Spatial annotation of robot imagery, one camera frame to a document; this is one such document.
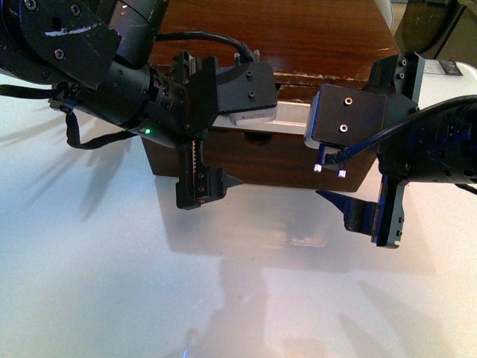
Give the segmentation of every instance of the cable strap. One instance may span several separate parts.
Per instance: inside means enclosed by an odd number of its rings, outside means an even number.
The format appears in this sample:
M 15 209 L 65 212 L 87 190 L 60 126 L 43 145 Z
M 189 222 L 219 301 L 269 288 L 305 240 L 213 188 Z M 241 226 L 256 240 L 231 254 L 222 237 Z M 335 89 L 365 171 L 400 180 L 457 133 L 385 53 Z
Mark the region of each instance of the cable strap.
M 1 84 L 0 95 L 23 99 L 49 99 L 59 95 L 65 88 L 65 86 L 59 86 L 55 89 L 40 89 Z
M 231 45 L 237 49 L 241 56 L 244 57 L 246 62 L 254 62 L 253 53 L 250 48 L 233 37 L 217 34 L 215 32 L 207 31 L 185 31 L 185 32 L 171 32 L 166 34 L 156 34 L 156 42 L 162 41 L 181 41 L 181 40 L 206 40 L 216 41 L 218 43 L 224 43 Z
M 78 126 L 78 119 L 76 115 L 71 112 L 66 114 L 66 142 L 73 148 L 76 149 L 98 149 L 106 144 L 113 142 L 118 142 L 119 140 L 125 140 L 132 138 L 135 134 L 128 131 L 121 131 L 114 134 L 105 134 L 94 138 L 86 143 L 81 143 L 80 140 L 80 127 Z

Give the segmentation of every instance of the black cable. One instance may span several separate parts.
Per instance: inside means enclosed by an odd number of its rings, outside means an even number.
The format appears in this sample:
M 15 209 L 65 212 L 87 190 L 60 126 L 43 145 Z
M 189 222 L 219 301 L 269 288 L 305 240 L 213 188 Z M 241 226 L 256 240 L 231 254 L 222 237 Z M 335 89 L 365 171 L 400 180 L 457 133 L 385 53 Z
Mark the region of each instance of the black cable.
M 105 146 L 106 144 L 118 142 L 119 140 L 125 140 L 133 136 L 135 136 L 135 134 L 132 134 L 131 132 L 121 131 L 113 134 L 105 134 L 103 136 L 99 136 L 98 138 L 94 138 L 89 142 L 81 143 L 80 128 L 78 126 L 76 115 L 73 112 L 66 114 L 66 142 L 71 147 L 76 149 L 98 149 Z
M 254 58 L 250 48 L 243 43 L 232 37 L 223 34 L 217 34 L 215 32 L 205 32 L 205 31 L 187 31 L 187 32 L 171 32 L 167 34 L 157 34 L 156 41 L 182 41 L 182 40 L 206 40 L 206 41 L 216 41 L 217 43 L 224 43 L 226 45 L 231 45 L 237 49 L 239 54 L 242 56 L 244 62 L 253 62 Z
M 477 188 L 474 188 L 473 186 L 467 185 L 467 184 L 456 184 L 456 187 L 462 190 L 466 190 L 468 192 L 471 192 L 474 195 L 477 195 Z
M 49 99 L 56 97 L 65 89 L 66 85 L 58 86 L 58 88 L 55 89 L 39 89 L 1 84 L 0 95 L 23 99 Z
M 443 112 L 445 110 L 450 110 L 465 104 L 475 104 L 477 103 L 477 95 L 465 95 L 462 97 L 457 97 L 444 101 L 438 104 L 435 104 L 431 107 L 421 110 L 419 112 L 413 113 L 408 116 L 408 120 L 395 125 L 394 127 L 384 129 L 383 131 L 369 137 L 363 142 L 354 145 L 353 147 L 343 148 L 338 153 L 328 154 L 326 156 L 325 164 L 341 164 L 356 156 L 357 154 L 366 151 L 367 149 L 373 147 L 374 145 L 382 142 L 383 140 L 393 136 L 394 134 L 411 127 L 412 125 L 429 118 L 435 114 Z

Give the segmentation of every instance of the screw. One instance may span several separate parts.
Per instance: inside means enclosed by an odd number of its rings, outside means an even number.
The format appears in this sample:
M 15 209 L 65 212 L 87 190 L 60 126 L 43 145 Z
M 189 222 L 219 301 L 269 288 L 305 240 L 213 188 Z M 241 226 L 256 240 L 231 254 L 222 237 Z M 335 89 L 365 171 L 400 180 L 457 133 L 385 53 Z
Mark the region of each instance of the screw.
M 65 59 L 65 52 L 61 48 L 54 50 L 54 56 L 57 60 L 63 61 Z
M 72 14 L 74 17 L 80 17 L 81 9 L 77 4 L 72 5 Z
M 42 78 L 45 80 L 45 81 L 48 81 L 50 79 L 51 75 L 50 75 L 50 72 L 48 71 L 43 71 L 42 72 Z
M 25 6 L 29 11 L 37 11 L 38 5 L 35 0 L 24 0 Z

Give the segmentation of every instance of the black metal plate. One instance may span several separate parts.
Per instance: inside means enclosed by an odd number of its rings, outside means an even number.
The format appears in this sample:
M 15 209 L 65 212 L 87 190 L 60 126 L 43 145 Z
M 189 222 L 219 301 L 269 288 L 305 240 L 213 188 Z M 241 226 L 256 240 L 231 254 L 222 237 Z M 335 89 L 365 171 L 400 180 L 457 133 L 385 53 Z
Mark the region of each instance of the black metal plate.
M 243 63 L 216 69 L 219 113 L 276 107 L 274 71 L 269 63 Z
M 352 104 L 346 105 L 346 98 Z M 358 144 L 382 129 L 386 102 L 383 95 L 323 85 L 312 139 L 339 146 Z M 347 131 L 340 131 L 341 126 Z

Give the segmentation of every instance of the wood grain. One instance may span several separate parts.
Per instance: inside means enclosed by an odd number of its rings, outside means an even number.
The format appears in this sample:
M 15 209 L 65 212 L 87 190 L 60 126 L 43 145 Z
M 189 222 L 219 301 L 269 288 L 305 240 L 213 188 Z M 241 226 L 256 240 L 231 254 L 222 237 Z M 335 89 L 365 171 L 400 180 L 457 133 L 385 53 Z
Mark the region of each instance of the wood grain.
M 373 62 L 398 51 L 374 0 L 172 0 L 160 31 L 227 34 L 259 49 L 278 83 L 314 87 L 362 87 Z M 172 64 L 183 49 L 233 65 L 233 48 L 206 41 L 157 43 L 150 62 Z
M 155 175 L 177 177 L 179 166 L 175 149 L 143 140 Z M 376 156 L 363 153 L 347 164 L 347 177 L 324 170 L 314 173 L 318 151 L 303 144 L 303 137 L 273 134 L 268 144 L 256 145 L 244 138 L 243 131 L 212 129 L 203 143 L 205 164 L 224 167 L 244 183 L 307 189 L 356 191 Z
M 310 102 L 323 83 L 362 88 L 373 63 L 398 53 L 374 0 L 173 0 L 161 32 L 213 31 L 259 49 L 272 64 L 281 100 Z M 157 43 L 150 62 L 168 70 L 186 49 L 193 56 L 215 55 L 233 65 L 233 48 L 205 41 Z M 349 163 L 346 179 L 312 171 L 318 151 L 303 137 L 274 134 L 266 145 L 248 142 L 243 131 L 212 129 L 204 142 L 208 166 L 224 167 L 245 183 L 356 191 L 375 157 Z M 143 140 L 153 173 L 177 176 L 177 155 Z

